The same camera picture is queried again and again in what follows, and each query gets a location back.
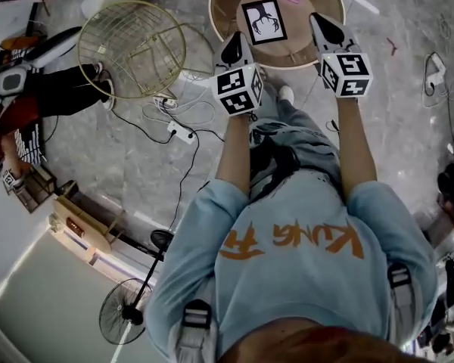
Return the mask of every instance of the backpack strap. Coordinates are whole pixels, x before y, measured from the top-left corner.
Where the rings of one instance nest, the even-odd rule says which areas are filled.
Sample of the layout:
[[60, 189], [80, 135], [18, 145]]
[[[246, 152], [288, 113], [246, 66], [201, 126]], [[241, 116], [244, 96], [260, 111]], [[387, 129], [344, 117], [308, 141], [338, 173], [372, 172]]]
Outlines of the backpack strap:
[[218, 327], [212, 306], [215, 278], [207, 278], [183, 310], [182, 320], [169, 332], [168, 356], [172, 363], [215, 363]]
[[403, 346], [415, 339], [422, 327], [422, 295], [418, 282], [409, 269], [395, 262], [388, 268], [390, 283], [390, 323], [388, 340]]

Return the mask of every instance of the standing fan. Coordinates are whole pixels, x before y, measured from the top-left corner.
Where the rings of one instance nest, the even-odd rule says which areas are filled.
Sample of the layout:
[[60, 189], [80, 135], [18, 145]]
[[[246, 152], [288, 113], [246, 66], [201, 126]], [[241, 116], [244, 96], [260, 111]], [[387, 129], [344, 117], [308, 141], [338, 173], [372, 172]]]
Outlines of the standing fan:
[[[102, 8], [89, 19], [77, 42], [79, 68], [97, 90], [116, 98], [144, 98], [166, 90], [185, 64], [186, 43], [175, 18], [164, 9], [128, 0]], [[82, 68], [100, 61], [116, 83], [105, 92]]]
[[153, 230], [151, 242], [159, 251], [153, 265], [141, 285], [137, 278], [130, 278], [115, 286], [106, 296], [99, 312], [99, 328], [103, 337], [111, 344], [128, 344], [145, 332], [143, 309], [151, 288], [148, 282], [157, 267], [160, 257], [168, 250], [173, 235], [167, 230]]

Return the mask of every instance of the hair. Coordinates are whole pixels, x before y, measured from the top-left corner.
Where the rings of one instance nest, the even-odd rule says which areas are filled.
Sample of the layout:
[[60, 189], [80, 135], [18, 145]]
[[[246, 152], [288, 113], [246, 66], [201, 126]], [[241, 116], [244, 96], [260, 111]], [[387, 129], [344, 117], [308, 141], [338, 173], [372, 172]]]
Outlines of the hair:
[[432, 342], [434, 354], [441, 353], [449, 345], [450, 340], [451, 336], [449, 334], [438, 334]]

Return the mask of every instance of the fan pole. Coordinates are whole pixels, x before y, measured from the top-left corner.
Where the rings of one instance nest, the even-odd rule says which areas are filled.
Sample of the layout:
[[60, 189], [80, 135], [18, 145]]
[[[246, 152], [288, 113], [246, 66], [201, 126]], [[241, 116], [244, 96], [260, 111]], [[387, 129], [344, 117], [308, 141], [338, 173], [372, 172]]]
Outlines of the fan pole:
[[157, 253], [157, 256], [154, 258], [153, 265], [150, 267], [150, 270], [148, 271], [148, 275], [146, 276], [146, 280], [143, 283], [143, 285], [141, 286], [141, 289], [139, 290], [139, 293], [138, 293], [138, 295], [135, 298], [135, 302], [133, 303], [133, 308], [136, 308], [136, 306], [139, 303], [139, 300], [141, 299], [141, 296], [143, 296], [143, 293], [145, 292], [145, 289], [146, 289], [146, 287], [148, 285], [148, 282], [149, 282], [151, 276], [153, 275], [154, 269], [157, 267], [157, 263], [160, 260], [160, 257], [163, 255], [163, 249], [164, 248], [165, 248], [165, 246], [163, 246], [160, 249], [160, 251]]

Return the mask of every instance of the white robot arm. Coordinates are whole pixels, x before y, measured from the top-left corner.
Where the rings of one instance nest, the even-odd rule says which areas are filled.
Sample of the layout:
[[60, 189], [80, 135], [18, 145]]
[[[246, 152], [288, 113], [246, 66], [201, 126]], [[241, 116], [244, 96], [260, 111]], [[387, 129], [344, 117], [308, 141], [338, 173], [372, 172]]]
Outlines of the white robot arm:
[[229, 116], [249, 113], [260, 105], [263, 81], [245, 35], [230, 35], [213, 56], [212, 94]]
[[347, 26], [313, 13], [309, 25], [317, 49], [318, 73], [337, 97], [364, 97], [373, 81], [368, 55]]

